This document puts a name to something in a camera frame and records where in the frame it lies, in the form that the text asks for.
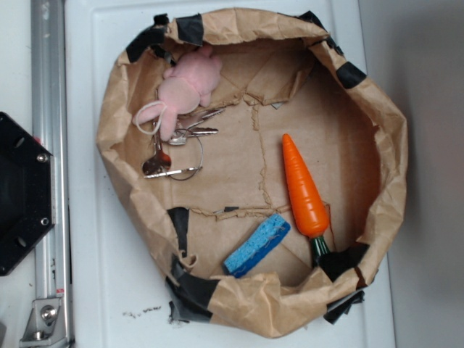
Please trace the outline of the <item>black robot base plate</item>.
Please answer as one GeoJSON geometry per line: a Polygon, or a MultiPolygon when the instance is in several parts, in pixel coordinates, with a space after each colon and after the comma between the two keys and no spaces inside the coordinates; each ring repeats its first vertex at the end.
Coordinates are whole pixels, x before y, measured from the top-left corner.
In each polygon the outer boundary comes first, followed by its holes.
{"type": "Polygon", "coordinates": [[[9,275],[54,226],[53,155],[1,113],[1,275],[9,275]]]}

